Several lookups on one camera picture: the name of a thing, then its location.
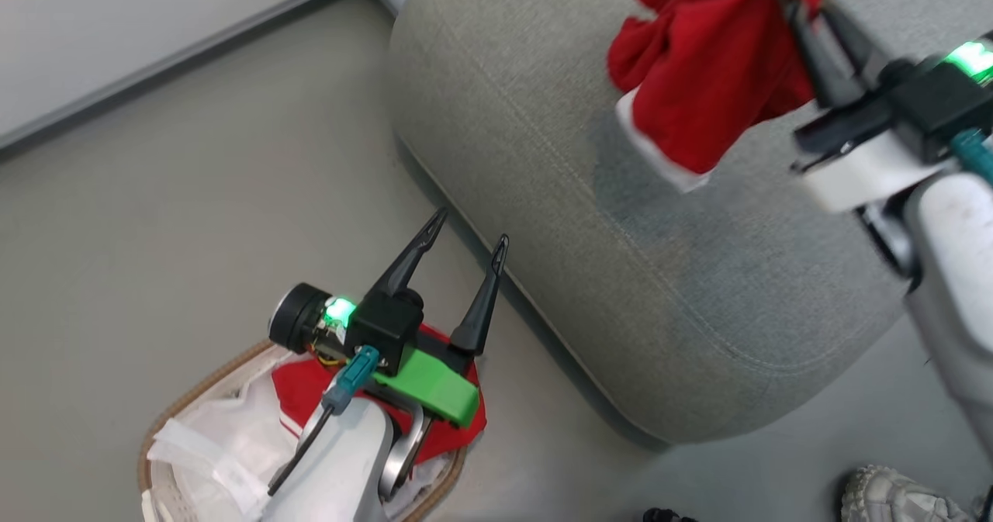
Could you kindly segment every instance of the stitching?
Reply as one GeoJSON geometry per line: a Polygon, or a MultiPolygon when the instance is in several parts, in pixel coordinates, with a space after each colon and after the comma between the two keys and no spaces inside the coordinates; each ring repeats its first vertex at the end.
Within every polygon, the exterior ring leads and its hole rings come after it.
{"type": "MultiPolygon", "coordinates": [[[[460,49],[460,52],[462,53],[463,57],[467,58],[469,62],[472,62],[472,65],[474,65],[475,69],[486,79],[486,83],[490,84],[490,87],[493,88],[493,90],[496,91],[496,93],[500,96],[500,101],[503,102],[504,105],[506,105],[507,108],[511,110],[512,115],[514,115],[514,118],[519,120],[519,122],[523,123],[524,126],[528,128],[529,132],[533,133],[540,140],[540,143],[543,145],[543,147],[545,147],[546,150],[550,150],[551,154],[553,154],[554,157],[556,157],[556,159],[545,159],[547,164],[550,164],[558,173],[560,174],[565,173],[565,175],[571,177],[571,179],[573,179],[574,182],[580,187],[580,192],[584,197],[584,203],[586,204],[588,210],[589,209],[595,210],[596,207],[592,206],[593,200],[595,199],[595,195],[593,195],[590,187],[586,185],[582,177],[578,175],[577,172],[575,172],[575,169],[571,168],[571,166],[568,165],[568,162],[565,161],[565,159],[559,153],[559,151],[555,147],[555,144],[551,143],[551,141],[545,136],[545,134],[540,129],[537,129],[536,125],[528,118],[528,114],[522,111],[522,109],[519,108],[519,106],[515,104],[515,102],[512,101],[510,97],[508,97],[507,92],[500,87],[500,84],[493,79],[493,76],[490,76],[490,73],[487,72],[484,66],[482,66],[482,63],[479,62],[478,59],[476,59],[476,56],[472,55],[472,53],[468,51],[465,51],[464,45],[462,45],[461,41],[458,40],[458,37],[455,35],[455,32],[451,28],[446,13],[442,12],[439,9],[438,0],[432,0],[432,2],[434,3],[437,16],[442,22],[441,27],[439,28],[440,31],[443,31],[444,35],[447,38],[449,38],[450,41],[454,42],[454,45],[460,49]]],[[[749,355],[748,353],[745,353],[741,349],[738,349],[737,347],[735,347],[734,344],[727,341],[720,334],[718,334],[718,332],[713,327],[711,327],[709,323],[707,323],[706,319],[701,314],[699,314],[699,312],[696,309],[693,309],[691,304],[686,302],[686,300],[682,297],[680,292],[678,292],[678,290],[676,290],[673,287],[673,285],[671,285],[671,282],[668,281],[666,277],[657,274],[656,270],[650,267],[651,263],[648,260],[648,258],[645,256],[645,254],[643,254],[642,250],[639,249],[639,247],[635,246],[634,241],[631,239],[631,235],[623,228],[621,228],[621,226],[618,225],[616,221],[614,221],[614,218],[611,217],[605,218],[602,214],[599,213],[593,213],[590,215],[595,216],[598,221],[605,223],[607,225],[607,228],[609,228],[607,229],[607,232],[610,233],[611,238],[614,238],[614,242],[619,243],[620,246],[623,247],[625,252],[627,252],[628,254],[628,259],[634,260],[635,262],[634,265],[636,265],[636,267],[640,267],[640,268],[636,268],[636,270],[648,271],[649,279],[650,281],[653,282],[653,285],[656,286],[659,292],[662,293],[663,296],[666,297],[666,299],[668,299],[670,302],[675,304],[678,310],[681,310],[682,313],[686,314],[686,318],[690,321],[693,327],[695,327],[697,331],[700,332],[700,334],[703,334],[704,336],[709,335],[717,342],[722,344],[722,345],[715,345],[714,341],[710,341],[708,338],[708,341],[712,348],[714,348],[717,352],[721,353],[722,355],[724,355],[729,359],[732,360],[744,359],[759,366],[756,367],[755,365],[748,365],[747,363],[739,363],[741,367],[744,367],[746,369],[758,373],[776,375],[777,377],[794,376],[797,374],[802,374],[817,368],[819,364],[823,362],[824,359],[827,359],[839,353],[842,347],[847,342],[854,339],[856,335],[864,334],[866,328],[868,327],[869,322],[868,321],[863,322],[861,327],[852,330],[850,334],[838,338],[833,346],[822,352],[819,356],[813,357],[812,359],[809,359],[801,363],[795,363],[791,365],[777,365],[774,363],[760,360],[756,357],[749,355]]]]}

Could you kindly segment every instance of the black object on floor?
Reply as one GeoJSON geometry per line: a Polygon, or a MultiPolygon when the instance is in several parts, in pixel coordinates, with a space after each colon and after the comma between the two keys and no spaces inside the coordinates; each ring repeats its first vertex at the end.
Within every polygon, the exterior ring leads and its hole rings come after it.
{"type": "Polygon", "coordinates": [[[696,520],[692,518],[680,518],[680,515],[668,509],[649,508],[642,515],[642,522],[696,522],[696,520]]]}

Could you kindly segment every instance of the green led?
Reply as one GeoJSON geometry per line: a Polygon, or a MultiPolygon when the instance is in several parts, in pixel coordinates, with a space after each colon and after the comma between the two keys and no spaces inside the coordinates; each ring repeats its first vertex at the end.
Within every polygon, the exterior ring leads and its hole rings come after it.
{"type": "Polygon", "coordinates": [[[951,52],[946,62],[958,66],[973,80],[985,84],[993,79],[993,51],[978,41],[969,41],[951,52]]]}
{"type": "Polygon", "coordinates": [[[351,311],[355,310],[355,304],[350,300],[336,297],[324,311],[324,321],[327,324],[332,322],[340,323],[342,327],[348,328],[348,317],[351,311]]]}

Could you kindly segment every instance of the green plastic bracket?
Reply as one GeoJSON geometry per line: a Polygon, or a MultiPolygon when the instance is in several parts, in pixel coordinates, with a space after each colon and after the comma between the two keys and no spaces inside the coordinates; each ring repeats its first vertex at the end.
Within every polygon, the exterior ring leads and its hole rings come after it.
{"type": "Polygon", "coordinates": [[[457,424],[468,427],[479,409],[479,389],[448,368],[433,355],[419,349],[408,352],[395,377],[373,373],[379,384],[415,399],[422,406],[457,424]]]}

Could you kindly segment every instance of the red garment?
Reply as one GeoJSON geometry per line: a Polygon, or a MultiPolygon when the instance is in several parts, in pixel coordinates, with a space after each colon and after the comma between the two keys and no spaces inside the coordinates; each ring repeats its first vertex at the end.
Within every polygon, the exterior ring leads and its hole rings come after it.
{"type": "MultiPolygon", "coordinates": [[[[448,336],[442,332],[421,324],[421,331],[427,332],[436,338],[448,341],[448,336]]],[[[305,426],[311,413],[320,404],[320,395],[324,394],[327,385],[334,377],[337,369],[326,370],[316,359],[288,363],[277,367],[272,371],[272,383],[276,387],[276,395],[279,398],[279,406],[282,412],[290,417],[298,426],[305,426]]],[[[466,378],[476,387],[479,387],[479,374],[476,373],[476,364],[472,363],[466,378]]],[[[410,430],[410,413],[403,412],[393,406],[384,404],[376,398],[359,392],[363,398],[374,399],[393,419],[400,424],[400,429],[407,433],[410,430]]],[[[456,429],[450,423],[433,423],[431,429],[421,445],[415,463],[429,461],[437,455],[443,455],[447,451],[468,447],[482,433],[486,427],[486,406],[483,405],[483,392],[479,391],[479,409],[476,416],[472,418],[472,423],[465,429],[456,429]]]]}
{"type": "Polygon", "coordinates": [[[749,126],[813,98],[777,0],[641,2],[659,17],[625,20],[607,68],[625,93],[641,86],[634,125],[682,168],[709,172],[749,126]]]}

